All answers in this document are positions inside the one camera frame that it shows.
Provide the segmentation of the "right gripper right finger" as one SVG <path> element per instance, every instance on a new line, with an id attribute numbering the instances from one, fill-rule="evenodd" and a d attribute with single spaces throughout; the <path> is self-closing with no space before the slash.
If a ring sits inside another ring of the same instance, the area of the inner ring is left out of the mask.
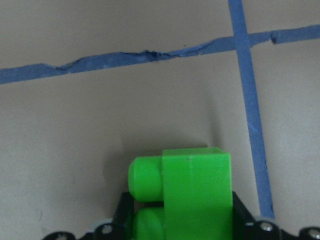
<path id="1" fill-rule="evenodd" d="M 235 191 L 232 192 L 232 204 L 233 240 L 254 240 L 257 221 Z"/>

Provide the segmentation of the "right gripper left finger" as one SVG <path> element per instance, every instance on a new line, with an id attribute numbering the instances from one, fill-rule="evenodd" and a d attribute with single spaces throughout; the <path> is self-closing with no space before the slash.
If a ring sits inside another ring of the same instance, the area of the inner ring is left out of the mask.
<path id="1" fill-rule="evenodd" d="M 120 195 L 111 226 L 112 240 L 131 240 L 133 236 L 134 199 L 129 192 Z"/>

